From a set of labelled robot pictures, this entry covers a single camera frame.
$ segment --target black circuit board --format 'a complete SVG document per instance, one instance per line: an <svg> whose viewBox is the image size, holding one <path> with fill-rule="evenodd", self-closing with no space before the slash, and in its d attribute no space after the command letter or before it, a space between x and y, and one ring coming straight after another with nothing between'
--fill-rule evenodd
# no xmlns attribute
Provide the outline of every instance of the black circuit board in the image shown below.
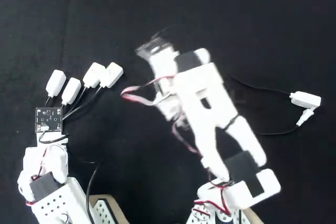
<svg viewBox="0 0 336 224"><path fill-rule="evenodd" d="M49 127L49 132L62 132L61 107L46 107L35 109L35 132L44 132L44 126Z"/></svg>

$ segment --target white plug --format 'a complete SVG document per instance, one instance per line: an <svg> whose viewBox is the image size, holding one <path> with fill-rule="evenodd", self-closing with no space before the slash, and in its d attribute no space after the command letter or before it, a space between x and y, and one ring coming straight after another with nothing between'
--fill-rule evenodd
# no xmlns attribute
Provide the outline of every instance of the white plug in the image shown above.
<svg viewBox="0 0 336 224"><path fill-rule="evenodd" d="M298 120L298 122L296 123L296 125L300 127L312 115L314 115L314 111L312 109L306 109L306 110L304 110L302 116L300 117L300 119Z"/></svg>
<svg viewBox="0 0 336 224"><path fill-rule="evenodd" d="M72 104L78 95L78 92L81 88L80 80L76 78L70 78L67 86L65 87L62 94L62 104Z"/></svg>
<svg viewBox="0 0 336 224"><path fill-rule="evenodd" d="M314 110L321 105L321 97L301 91L291 93L289 98L293 104L306 109Z"/></svg>
<svg viewBox="0 0 336 224"><path fill-rule="evenodd" d="M92 63L91 67L83 78L84 87L87 89L95 88L100 82L99 77L103 71L105 71L105 67L103 65L96 62Z"/></svg>
<svg viewBox="0 0 336 224"><path fill-rule="evenodd" d="M63 71L54 70L46 86L48 96L51 98L58 96L66 79L67 78Z"/></svg>
<svg viewBox="0 0 336 224"><path fill-rule="evenodd" d="M301 91L296 91L291 93L289 98L291 102L297 106L306 108L302 116L296 123L300 127L309 117L314 115L314 109L318 108L321 105L321 97Z"/></svg>
<svg viewBox="0 0 336 224"><path fill-rule="evenodd" d="M112 87L124 73L122 67L112 62L100 75L100 86L102 88Z"/></svg>

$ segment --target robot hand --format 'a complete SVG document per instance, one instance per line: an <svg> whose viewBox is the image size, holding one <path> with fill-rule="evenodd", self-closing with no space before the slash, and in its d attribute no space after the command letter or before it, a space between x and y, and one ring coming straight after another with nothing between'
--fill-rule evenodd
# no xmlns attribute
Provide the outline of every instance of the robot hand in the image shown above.
<svg viewBox="0 0 336 224"><path fill-rule="evenodd" d="M25 197L27 203L35 201L30 183L39 177L52 173L53 178L60 184L64 184L68 176L68 153L62 144L42 144L36 147L26 148L23 158L23 170L17 180L19 192Z"/></svg>

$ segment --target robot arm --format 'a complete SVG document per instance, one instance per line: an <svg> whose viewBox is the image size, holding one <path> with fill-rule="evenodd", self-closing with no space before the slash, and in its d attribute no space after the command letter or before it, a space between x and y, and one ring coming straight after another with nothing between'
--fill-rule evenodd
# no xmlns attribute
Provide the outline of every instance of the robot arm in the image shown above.
<svg viewBox="0 0 336 224"><path fill-rule="evenodd" d="M209 216L222 212L220 209L226 205L222 196L229 208L246 209L280 191L273 171L260 169L266 164L266 154L246 119L238 114L206 49L181 55L171 44L154 38L139 48L137 54L149 62L155 78L174 76L157 82L157 97L172 95L156 106L168 121L182 111L195 135L203 166L218 178L202 186L197 193L201 202L214 203L203 204ZM206 99L210 108L205 108L201 99ZM221 159L216 148L216 141L220 141L216 139L216 127L237 141L241 147L239 154L224 161ZM214 186L230 180L233 184L225 188Z"/></svg>

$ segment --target black surface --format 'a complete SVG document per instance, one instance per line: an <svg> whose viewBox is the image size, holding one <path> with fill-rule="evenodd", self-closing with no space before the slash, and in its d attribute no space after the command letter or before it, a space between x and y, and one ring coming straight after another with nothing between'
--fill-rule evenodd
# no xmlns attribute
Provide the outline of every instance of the black surface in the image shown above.
<svg viewBox="0 0 336 224"><path fill-rule="evenodd" d="M48 78L56 68L68 78L82 78L93 61L106 66L115 61L125 74L89 113L64 123L76 155L99 160L108 154L92 193L113 195L131 223L186 221L206 172L197 156L172 136L171 125L157 109L119 98L124 87L152 78L134 50L169 26L162 36L176 49L207 48L224 76L229 71L256 86L323 97L322 107L299 130L259 137L282 191L253 209L265 223L333 223L335 3L0 0L1 223L36 223L16 181L25 148L36 145L34 111L46 100ZM255 131L284 131L302 114L283 95L229 80L227 86ZM237 146L225 134L218 137L218 148L228 157ZM85 190L94 167L75 159L69 164Z"/></svg>
<svg viewBox="0 0 336 224"><path fill-rule="evenodd" d="M264 193L257 173L260 169L249 151L242 151L225 160L225 165L230 173L230 179L235 183L245 181L252 197Z"/></svg>

